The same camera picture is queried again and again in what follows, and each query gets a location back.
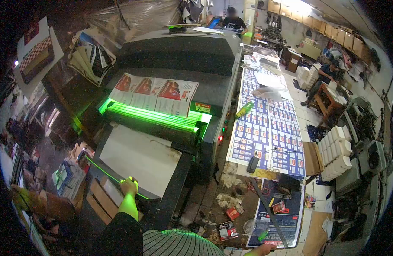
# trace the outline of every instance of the green bottle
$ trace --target green bottle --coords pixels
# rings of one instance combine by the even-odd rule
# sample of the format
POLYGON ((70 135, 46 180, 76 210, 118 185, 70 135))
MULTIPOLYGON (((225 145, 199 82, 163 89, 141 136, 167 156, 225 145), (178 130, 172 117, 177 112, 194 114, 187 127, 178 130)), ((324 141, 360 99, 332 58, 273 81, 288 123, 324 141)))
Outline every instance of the green bottle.
POLYGON ((235 120, 240 118, 241 116, 245 115, 249 110, 253 108, 255 104, 251 101, 246 103, 235 115, 235 120))

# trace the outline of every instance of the green lighter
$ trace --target green lighter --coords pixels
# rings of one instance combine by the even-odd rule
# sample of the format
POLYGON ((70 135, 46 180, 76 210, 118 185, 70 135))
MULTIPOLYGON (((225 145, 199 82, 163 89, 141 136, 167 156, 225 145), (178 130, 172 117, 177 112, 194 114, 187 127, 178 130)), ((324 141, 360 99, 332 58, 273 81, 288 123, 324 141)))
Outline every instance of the green lighter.
POLYGON ((257 238, 259 240, 259 242, 263 241, 266 238, 266 236, 268 235, 269 231, 270 231, 270 228, 266 229, 265 231, 263 231, 260 234, 260 236, 257 238))

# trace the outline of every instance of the jeans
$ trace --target jeans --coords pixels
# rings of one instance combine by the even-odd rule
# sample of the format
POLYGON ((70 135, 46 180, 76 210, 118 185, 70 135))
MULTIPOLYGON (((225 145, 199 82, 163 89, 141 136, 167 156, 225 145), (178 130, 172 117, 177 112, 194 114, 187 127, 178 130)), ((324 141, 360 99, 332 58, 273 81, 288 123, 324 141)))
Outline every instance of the jeans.
POLYGON ((311 102, 313 100, 314 95, 319 90, 320 86, 322 85, 322 80, 316 82, 316 84, 309 90, 309 95, 307 96, 307 100, 311 102))

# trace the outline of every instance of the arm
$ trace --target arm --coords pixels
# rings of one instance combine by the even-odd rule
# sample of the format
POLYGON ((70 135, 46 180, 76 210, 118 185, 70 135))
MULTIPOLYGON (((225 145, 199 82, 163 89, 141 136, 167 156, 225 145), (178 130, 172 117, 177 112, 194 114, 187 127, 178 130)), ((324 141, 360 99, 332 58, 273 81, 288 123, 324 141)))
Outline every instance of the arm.
POLYGON ((228 25, 228 23, 229 23, 229 19, 226 17, 226 18, 224 18, 224 20, 221 20, 220 21, 220 23, 221 23, 221 27, 226 27, 226 25, 228 25))
POLYGON ((135 204, 135 195, 138 193, 138 182, 131 177, 120 182, 122 192, 125 194, 118 212, 125 212, 138 221, 138 210, 135 204))
POLYGON ((248 31, 248 28, 246 27, 245 22, 242 19, 241 19, 241 21, 242 21, 241 27, 244 28, 244 30, 242 31, 241 35, 244 35, 248 31))
POLYGON ((334 82, 334 79, 330 75, 324 73, 324 71, 321 68, 319 69, 319 74, 324 75, 325 77, 330 78, 330 80, 334 82))
POLYGON ((252 251, 246 253, 245 256, 264 256, 264 255, 268 255, 269 253, 271 253, 271 250, 274 251, 275 249, 276 249, 275 245, 262 244, 261 246, 258 246, 252 251))

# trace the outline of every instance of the printed packaging sheet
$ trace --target printed packaging sheet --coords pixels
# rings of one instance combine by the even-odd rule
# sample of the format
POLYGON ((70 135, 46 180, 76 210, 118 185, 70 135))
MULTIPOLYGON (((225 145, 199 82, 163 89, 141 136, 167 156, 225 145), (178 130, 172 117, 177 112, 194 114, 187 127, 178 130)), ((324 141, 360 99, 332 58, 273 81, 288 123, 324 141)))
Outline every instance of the printed packaging sheet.
POLYGON ((258 168, 267 169, 270 159, 270 126, 265 109, 266 100, 252 96, 252 92, 259 86, 255 83, 254 71, 243 69, 242 75, 238 111, 249 101, 254 102, 255 107, 235 120, 226 160, 247 166, 250 158, 256 156, 259 158, 258 168))
MULTIPOLYGON (((295 247, 300 234, 303 199, 305 194, 304 186, 301 185, 301 191, 293 191, 291 195, 284 195, 277 191, 277 182, 263 179, 262 188, 266 202, 270 202, 272 198, 274 198, 272 205, 281 201, 284 202, 286 213, 279 212, 274 214, 274 216, 281 228, 284 238, 287 241, 288 247, 295 247)), ((255 219, 270 222, 270 231, 262 242, 258 240, 257 236, 250 235, 248 242, 246 243, 246 247, 257 247, 265 243, 274 244, 278 248, 284 248, 279 233, 273 225, 273 222, 270 220, 270 216, 260 199, 258 200, 255 219)))
POLYGON ((188 117, 198 85, 197 82, 137 77, 125 73, 109 98, 141 109, 188 117))
MULTIPOLYGON (((282 86, 286 84, 283 76, 275 81, 282 86)), ((253 96, 252 92, 259 87, 255 72, 243 69, 238 110, 249 101, 254 102, 255 107, 235 120, 226 160, 247 166, 250 158, 256 156, 260 160, 254 177, 267 179, 269 175, 263 170, 270 170, 303 179, 303 145, 293 102, 253 96)), ((245 169, 238 168, 238 174, 252 176, 245 169)))

